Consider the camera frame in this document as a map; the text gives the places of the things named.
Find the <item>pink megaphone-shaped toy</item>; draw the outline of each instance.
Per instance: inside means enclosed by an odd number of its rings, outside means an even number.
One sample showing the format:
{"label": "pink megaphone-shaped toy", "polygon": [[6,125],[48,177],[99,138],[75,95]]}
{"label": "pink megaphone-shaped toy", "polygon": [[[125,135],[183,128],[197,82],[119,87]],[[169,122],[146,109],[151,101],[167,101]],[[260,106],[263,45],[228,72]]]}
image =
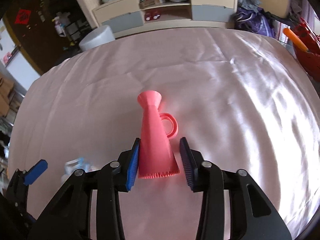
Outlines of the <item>pink megaphone-shaped toy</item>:
{"label": "pink megaphone-shaped toy", "polygon": [[[160,93],[145,91],[138,96],[143,108],[141,142],[139,151],[139,178],[151,179],[180,173],[169,139],[178,133],[176,119],[167,113],[158,112]],[[169,120],[172,130],[166,134],[162,120]]]}

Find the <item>brown box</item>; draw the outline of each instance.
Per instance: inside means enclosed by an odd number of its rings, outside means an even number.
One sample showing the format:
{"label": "brown box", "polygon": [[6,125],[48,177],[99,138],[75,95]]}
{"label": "brown box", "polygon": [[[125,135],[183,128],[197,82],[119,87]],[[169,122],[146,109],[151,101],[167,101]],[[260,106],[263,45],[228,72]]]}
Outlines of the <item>brown box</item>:
{"label": "brown box", "polygon": [[140,3],[140,8],[145,9],[145,8],[148,8],[149,6],[159,5],[162,3],[165,3],[165,0],[146,0]]}

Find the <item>white stool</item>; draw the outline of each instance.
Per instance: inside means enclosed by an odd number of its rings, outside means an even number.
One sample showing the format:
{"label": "white stool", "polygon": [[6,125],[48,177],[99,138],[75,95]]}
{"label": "white stool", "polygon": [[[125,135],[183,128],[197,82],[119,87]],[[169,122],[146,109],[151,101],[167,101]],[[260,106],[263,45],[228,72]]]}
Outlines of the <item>white stool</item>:
{"label": "white stool", "polygon": [[82,51],[86,51],[114,40],[115,37],[113,36],[110,26],[105,25],[94,29],[85,36],[83,40],[80,41],[79,47]]}

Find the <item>metal screw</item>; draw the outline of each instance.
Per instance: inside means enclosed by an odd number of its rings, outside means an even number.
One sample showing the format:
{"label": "metal screw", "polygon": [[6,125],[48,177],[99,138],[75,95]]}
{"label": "metal screw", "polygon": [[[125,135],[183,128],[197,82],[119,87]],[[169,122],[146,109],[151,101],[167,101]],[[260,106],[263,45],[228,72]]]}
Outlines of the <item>metal screw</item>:
{"label": "metal screw", "polygon": [[242,177],[245,177],[245,176],[248,175],[248,173],[247,173],[245,170],[242,170],[242,169],[239,170],[238,173],[239,173],[239,175],[242,176]]}
{"label": "metal screw", "polygon": [[120,166],[120,163],[119,163],[119,162],[112,162],[112,163],[110,163],[110,166],[111,166],[112,168],[117,168],[117,167]]}
{"label": "metal screw", "polygon": [[82,174],[83,174],[83,170],[81,170],[81,169],[78,169],[75,171],[76,176],[81,176]]}
{"label": "metal screw", "polygon": [[212,167],[212,163],[211,162],[207,162],[207,161],[202,162],[201,165],[204,166],[205,168],[211,168]]}

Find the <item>pink tablecloth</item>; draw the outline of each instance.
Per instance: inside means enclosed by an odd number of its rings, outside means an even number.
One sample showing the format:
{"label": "pink tablecloth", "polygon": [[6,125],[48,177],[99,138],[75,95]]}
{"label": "pink tablecloth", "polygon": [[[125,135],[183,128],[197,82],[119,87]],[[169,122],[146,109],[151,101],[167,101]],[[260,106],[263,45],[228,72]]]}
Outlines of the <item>pink tablecloth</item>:
{"label": "pink tablecloth", "polygon": [[179,123],[171,143],[182,173],[137,179],[130,193],[120,194],[127,240],[195,239],[202,194],[187,186],[182,136],[221,169],[249,171],[292,236],[303,230],[320,199],[320,100],[276,40],[218,28],[122,38],[34,82],[18,112],[9,156],[11,175],[41,158],[49,163],[29,189],[32,215],[38,217],[60,187],[65,162],[85,157],[101,168],[131,148],[140,136],[136,98],[144,90],[159,91],[161,111]]}

